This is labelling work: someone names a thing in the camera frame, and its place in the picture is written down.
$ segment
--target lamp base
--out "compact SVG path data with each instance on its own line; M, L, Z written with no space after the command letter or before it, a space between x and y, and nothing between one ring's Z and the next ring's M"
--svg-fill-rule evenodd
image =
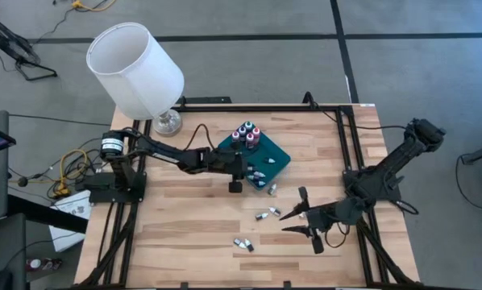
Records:
M168 110L153 120L152 129L161 136L171 137L182 128L182 119L175 110Z

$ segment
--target white lampshade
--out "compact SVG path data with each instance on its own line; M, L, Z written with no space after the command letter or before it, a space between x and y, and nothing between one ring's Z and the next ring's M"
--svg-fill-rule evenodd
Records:
M118 108L135 120L165 114L184 89L182 71L138 23L118 24L101 33L90 44L87 65Z

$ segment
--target teal tray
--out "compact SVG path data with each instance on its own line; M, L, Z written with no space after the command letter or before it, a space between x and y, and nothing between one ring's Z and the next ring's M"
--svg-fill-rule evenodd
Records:
M226 139L224 139L218 147L220 148L230 148L232 143L232 135L229 135ZM243 143L241 146L242 154L247 158L247 162L249 165L256 166L258 172L262 172L266 175L265 178L261 178L260 180L266 182L266 185L270 185L273 178L279 172L288 165L289 161L291 161L291 157L289 157L284 150L282 150L278 145L276 145L268 136L266 136L263 130L260 130L260 139L257 146L252 149L247 149L245 144ZM271 158L275 160L274 164L267 164L264 162L264 158ZM256 188L257 190L262 190L265 186L256 186L252 180L246 178L247 182Z

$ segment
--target wooden table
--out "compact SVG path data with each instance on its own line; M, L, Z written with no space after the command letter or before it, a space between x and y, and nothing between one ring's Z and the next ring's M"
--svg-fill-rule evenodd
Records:
M375 106L354 105L354 111L357 125L380 125ZM268 212L269 206L289 212L300 201L300 186L307 187L311 205L345 197L335 122L319 112L183 113L181 117L183 128L178 135L163 138L154 133L152 137L183 148L197 124L205 123L212 142L218 144L241 123L251 120L291 156L291 162L275 179L277 193L270 197L246 181L243 193L228 193L229 176L191 176L172 164L148 159L148 186L139 207L127 287L180 287L181 282L189 282L190 287L282 287L285 280L294 287L365 285L355 227L344 245L336 249L325 245L325 251L315 255L304 235L280 230L304 225L304 220L296 217L279 222L270 215L257 222L254 218ZM112 129L131 124L132 120L116 110ZM345 131L352 144L350 130ZM359 138L366 165L387 155L380 130L359 129ZM204 146L208 146L205 132L199 131L191 147ZM351 158L356 164L353 151ZM108 208L108 204L93 208L75 283L96 265ZM376 216L384 248L406 275L418 280L402 213L388 202L378 202ZM237 247L234 238L250 239L255 251ZM341 238L333 227L331 244ZM368 248L374 280L378 281L375 253L369 244ZM116 259L113 282L118 280L120 261Z

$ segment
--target gray concrete floor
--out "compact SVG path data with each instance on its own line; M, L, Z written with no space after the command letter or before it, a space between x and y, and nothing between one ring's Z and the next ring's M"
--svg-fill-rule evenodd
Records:
M92 5L96 1L85 1ZM482 0L342 0L346 33L482 32ZM0 20L14 32L37 38L50 31L69 1L0 0ZM116 23L132 21L154 35L334 33L328 0L118 0L102 13L69 13L49 37L94 37ZM405 200L421 211L407 215L409 237L422 282L482 289L482 210L471 207L455 185L456 157L482 147L482 39L349 40L361 102L376 103L382 124L405 125L428 118L447 129L434 154L411 162L402 173ZM34 83L0 64L0 110L89 122L110 122L114 103L85 64L88 44L39 44L42 64L60 77ZM336 40L164 43L185 74L188 97L231 96L234 102L299 102L306 90L318 102L347 102ZM10 58L3 56L8 68ZM10 165L38 172L69 149L99 136L105 127L12 118ZM387 146L401 132L384 133ZM461 167L466 194L482 205L482 162ZM45 186L28 186L44 194ZM35 197L25 198L45 204ZM45 226L28 225L28 241L49 238ZM79 247L62 253L65 267L32 287L73 282ZM29 255L53 256L39 245Z

